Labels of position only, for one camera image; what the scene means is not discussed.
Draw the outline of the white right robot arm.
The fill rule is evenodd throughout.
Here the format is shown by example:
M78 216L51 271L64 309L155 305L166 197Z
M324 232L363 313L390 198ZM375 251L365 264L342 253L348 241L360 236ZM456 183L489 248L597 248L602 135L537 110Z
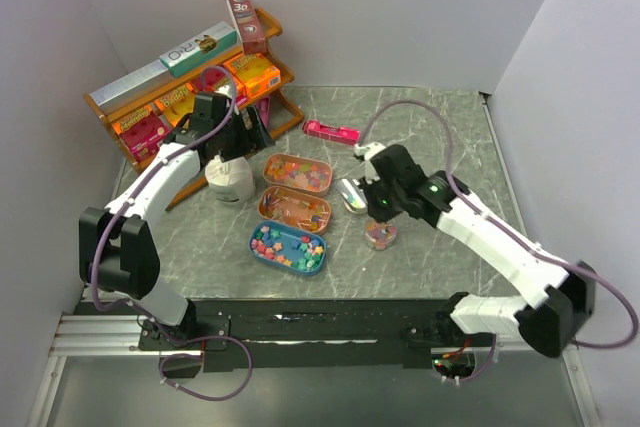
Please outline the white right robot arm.
M464 183L440 170L426 175L401 145L357 145L365 164L358 181L371 218L386 223L406 213L449 235L493 267L517 291L509 297L456 293L433 323L456 346L476 334L521 339L558 357L590 318L595 283L559 266L558 258L495 217Z

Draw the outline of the gold jar lid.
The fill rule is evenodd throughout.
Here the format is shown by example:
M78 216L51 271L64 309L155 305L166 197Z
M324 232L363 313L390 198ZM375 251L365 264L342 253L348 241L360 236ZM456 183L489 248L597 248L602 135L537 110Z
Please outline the gold jar lid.
M367 213L367 209L366 208L365 209L353 209L348 205L346 206L346 208L350 213L355 214L355 215L364 215L364 214Z

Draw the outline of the blue tin of star candies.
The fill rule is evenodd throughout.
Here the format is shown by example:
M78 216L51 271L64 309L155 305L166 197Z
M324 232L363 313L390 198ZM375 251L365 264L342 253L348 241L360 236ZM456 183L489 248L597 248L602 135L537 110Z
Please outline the blue tin of star candies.
M328 254L321 236L270 220L254 228L248 248L266 265L306 277L322 270Z

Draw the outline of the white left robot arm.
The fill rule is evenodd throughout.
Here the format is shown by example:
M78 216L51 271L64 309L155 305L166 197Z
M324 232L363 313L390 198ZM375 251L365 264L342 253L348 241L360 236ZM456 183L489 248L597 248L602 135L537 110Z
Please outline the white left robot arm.
M160 277L153 227L178 192L210 161L232 161L273 144L258 110L238 108L231 95L202 93L168 133L146 170L102 209L79 218L79 270L95 307L126 304L163 325L174 348L198 336L193 303Z

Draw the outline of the clear plastic jar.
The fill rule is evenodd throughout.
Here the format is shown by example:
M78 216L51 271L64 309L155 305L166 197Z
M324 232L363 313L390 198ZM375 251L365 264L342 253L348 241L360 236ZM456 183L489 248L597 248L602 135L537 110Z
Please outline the clear plastic jar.
M364 238L374 250L387 249L397 237L397 227L393 221L376 222L371 219L365 223Z

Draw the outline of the silver metal scoop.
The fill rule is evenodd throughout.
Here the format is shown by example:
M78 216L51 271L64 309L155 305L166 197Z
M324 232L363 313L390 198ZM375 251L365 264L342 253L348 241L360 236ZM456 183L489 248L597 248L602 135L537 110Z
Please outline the silver metal scoop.
M366 197L355 179L339 179L336 182L336 189L345 207L348 205L353 209L368 209Z

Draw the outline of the pink tin of lollipops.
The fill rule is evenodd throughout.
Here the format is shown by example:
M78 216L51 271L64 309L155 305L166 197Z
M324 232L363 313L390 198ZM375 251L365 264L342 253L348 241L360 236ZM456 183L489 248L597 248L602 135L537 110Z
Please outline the pink tin of lollipops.
M324 199L278 186L264 190L257 209L266 220L317 235L326 231L332 213Z

